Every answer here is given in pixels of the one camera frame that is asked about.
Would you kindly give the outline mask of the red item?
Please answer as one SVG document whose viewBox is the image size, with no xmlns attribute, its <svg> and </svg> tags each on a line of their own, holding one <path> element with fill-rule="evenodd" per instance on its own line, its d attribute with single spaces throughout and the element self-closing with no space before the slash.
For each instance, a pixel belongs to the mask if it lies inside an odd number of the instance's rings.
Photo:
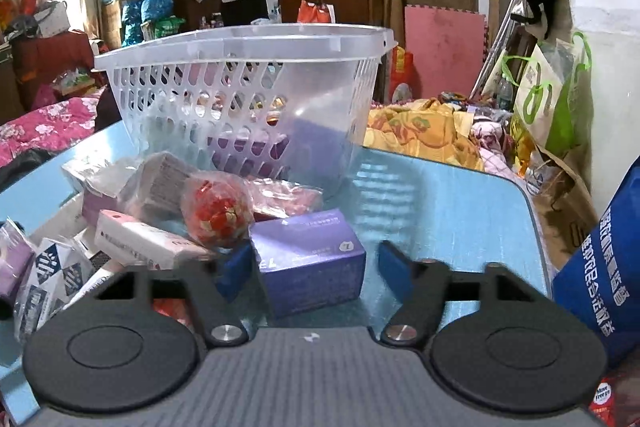
<svg viewBox="0 0 640 427">
<path fill-rule="evenodd" d="M 206 247 L 232 247 L 254 222 L 246 182 L 220 171 L 192 173 L 183 185 L 180 210 L 191 239 Z"/>
</svg>

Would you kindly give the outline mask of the purple box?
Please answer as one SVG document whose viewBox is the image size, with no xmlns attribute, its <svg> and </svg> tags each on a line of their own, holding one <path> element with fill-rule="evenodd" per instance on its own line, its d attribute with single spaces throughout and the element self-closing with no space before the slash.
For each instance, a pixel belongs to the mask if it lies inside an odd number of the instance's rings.
<svg viewBox="0 0 640 427">
<path fill-rule="evenodd" d="M 341 210 L 257 222 L 250 227 L 250 243 L 277 319 L 360 295 L 367 253 Z"/>
</svg>

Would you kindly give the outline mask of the patterned box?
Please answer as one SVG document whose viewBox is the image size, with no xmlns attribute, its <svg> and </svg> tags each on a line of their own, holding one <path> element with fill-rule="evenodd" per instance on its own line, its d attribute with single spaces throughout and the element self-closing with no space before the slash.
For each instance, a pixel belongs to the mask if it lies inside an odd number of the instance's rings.
<svg viewBox="0 0 640 427">
<path fill-rule="evenodd" d="M 23 277 L 14 306 L 14 336 L 29 336 L 61 311 L 85 286 L 94 268 L 77 243 L 43 239 Z"/>
</svg>

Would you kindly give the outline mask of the white pink long box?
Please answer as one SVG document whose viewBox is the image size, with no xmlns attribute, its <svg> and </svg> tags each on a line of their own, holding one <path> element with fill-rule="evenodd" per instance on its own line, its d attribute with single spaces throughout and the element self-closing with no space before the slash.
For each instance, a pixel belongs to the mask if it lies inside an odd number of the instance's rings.
<svg viewBox="0 0 640 427">
<path fill-rule="evenodd" d="M 144 265 L 155 270 L 171 270 L 183 260 L 213 256 L 189 239 L 114 210 L 100 211 L 94 243 L 121 265 Z"/>
</svg>

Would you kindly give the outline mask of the white box with barcode label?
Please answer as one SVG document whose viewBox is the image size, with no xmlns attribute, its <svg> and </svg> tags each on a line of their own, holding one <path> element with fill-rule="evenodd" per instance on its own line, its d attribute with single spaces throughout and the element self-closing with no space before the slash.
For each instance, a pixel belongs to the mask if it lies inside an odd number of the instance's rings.
<svg viewBox="0 0 640 427">
<path fill-rule="evenodd" d="M 186 180 L 196 171 L 169 152 L 140 162 L 119 195 L 118 209 L 141 221 L 165 221 L 180 216 Z"/>
</svg>

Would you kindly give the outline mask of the yellow orange floral blanket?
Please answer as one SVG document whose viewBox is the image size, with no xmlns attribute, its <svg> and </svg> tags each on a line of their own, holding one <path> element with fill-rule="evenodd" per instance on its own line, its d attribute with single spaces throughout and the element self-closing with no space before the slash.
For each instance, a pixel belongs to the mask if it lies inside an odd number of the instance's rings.
<svg viewBox="0 0 640 427">
<path fill-rule="evenodd" d="M 471 139 L 474 116 L 436 98 L 370 109 L 363 146 L 451 166 L 484 170 Z"/>
</svg>

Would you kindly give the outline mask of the blue non-woven shopping bag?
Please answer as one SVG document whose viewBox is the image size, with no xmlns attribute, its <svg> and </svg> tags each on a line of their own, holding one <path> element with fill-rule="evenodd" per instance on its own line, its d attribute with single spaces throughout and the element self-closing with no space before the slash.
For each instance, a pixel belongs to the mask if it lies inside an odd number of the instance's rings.
<svg viewBox="0 0 640 427">
<path fill-rule="evenodd" d="M 639 347 L 639 205 L 634 162 L 598 224 L 552 283 L 554 301 L 599 336 L 612 367 Z"/>
</svg>

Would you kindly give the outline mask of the clear plastic perforated basket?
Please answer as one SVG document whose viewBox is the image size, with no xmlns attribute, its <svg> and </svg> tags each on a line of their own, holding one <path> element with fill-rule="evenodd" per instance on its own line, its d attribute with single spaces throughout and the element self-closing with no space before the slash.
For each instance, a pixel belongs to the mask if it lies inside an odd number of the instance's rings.
<svg viewBox="0 0 640 427">
<path fill-rule="evenodd" d="M 94 64 L 139 153 L 333 193 L 394 46 L 382 27 L 235 26 L 127 46 Z"/>
</svg>

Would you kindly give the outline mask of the purple packet in plastic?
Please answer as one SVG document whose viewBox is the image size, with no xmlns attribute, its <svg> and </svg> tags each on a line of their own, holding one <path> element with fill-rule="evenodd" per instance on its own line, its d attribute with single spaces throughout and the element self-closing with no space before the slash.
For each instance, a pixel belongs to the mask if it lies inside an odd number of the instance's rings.
<svg viewBox="0 0 640 427">
<path fill-rule="evenodd" d="M 12 317 L 17 291 L 32 261 L 34 246 L 11 219 L 1 223 L 0 294 L 1 318 Z"/>
</svg>

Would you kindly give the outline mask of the green and white tote bag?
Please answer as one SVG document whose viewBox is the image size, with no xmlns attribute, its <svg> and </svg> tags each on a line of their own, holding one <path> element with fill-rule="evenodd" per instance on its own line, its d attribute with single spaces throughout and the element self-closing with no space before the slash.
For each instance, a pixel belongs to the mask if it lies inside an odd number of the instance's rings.
<svg viewBox="0 0 640 427">
<path fill-rule="evenodd" d="M 592 66 L 586 35 L 542 42 L 531 56 L 506 55 L 503 78 L 516 88 L 514 113 L 534 142 L 556 157 L 578 145 L 579 90 Z"/>
</svg>

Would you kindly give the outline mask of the pink foam mat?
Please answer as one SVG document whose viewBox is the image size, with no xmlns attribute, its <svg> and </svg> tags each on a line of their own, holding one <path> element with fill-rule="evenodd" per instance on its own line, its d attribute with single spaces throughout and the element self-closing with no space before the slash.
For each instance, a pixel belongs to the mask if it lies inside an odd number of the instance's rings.
<svg viewBox="0 0 640 427">
<path fill-rule="evenodd" d="M 485 61 L 484 15 L 407 5 L 405 33 L 419 98 L 437 98 L 442 92 L 471 93 Z"/>
</svg>

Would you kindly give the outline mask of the pink floral bedding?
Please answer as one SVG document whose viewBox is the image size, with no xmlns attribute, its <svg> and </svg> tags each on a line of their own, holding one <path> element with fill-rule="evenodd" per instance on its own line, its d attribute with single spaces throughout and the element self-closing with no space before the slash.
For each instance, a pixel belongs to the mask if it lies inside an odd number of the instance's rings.
<svg viewBox="0 0 640 427">
<path fill-rule="evenodd" d="M 1 159 L 4 167 L 26 150 L 40 148 L 63 152 L 94 132 L 97 95 L 71 98 L 40 107 L 0 127 Z"/>
</svg>

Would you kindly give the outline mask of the metal crutches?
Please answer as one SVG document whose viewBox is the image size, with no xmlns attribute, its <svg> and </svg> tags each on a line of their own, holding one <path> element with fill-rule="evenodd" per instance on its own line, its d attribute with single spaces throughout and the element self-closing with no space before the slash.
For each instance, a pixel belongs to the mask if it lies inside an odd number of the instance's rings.
<svg viewBox="0 0 640 427">
<path fill-rule="evenodd" d="M 514 33 L 515 28 L 518 27 L 518 22 L 513 18 L 513 12 L 518 10 L 518 6 L 523 0 L 510 0 L 506 14 L 500 23 L 497 35 L 494 41 L 491 43 L 486 60 L 480 69 L 474 86 L 472 88 L 470 98 L 477 98 L 482 94 L 486 83 L 490 77 L 491 71 L 494 69 L 495 64 L 498 62 L 498 58 L 502 51 L 506 48 L 511 35 Z"/>
</svg>

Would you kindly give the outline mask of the orange and white hanging bag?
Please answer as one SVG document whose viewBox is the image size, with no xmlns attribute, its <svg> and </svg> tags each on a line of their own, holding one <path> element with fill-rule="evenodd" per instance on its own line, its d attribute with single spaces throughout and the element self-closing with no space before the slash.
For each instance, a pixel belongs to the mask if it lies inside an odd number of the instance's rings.
<svg viewBox="0 0 640 427">
<path fill-rule="evenodd" d="M 332 5 L 324 3 L 300 2 L 297 23 L 299 24 L 333 24 Z"/>
</svg>

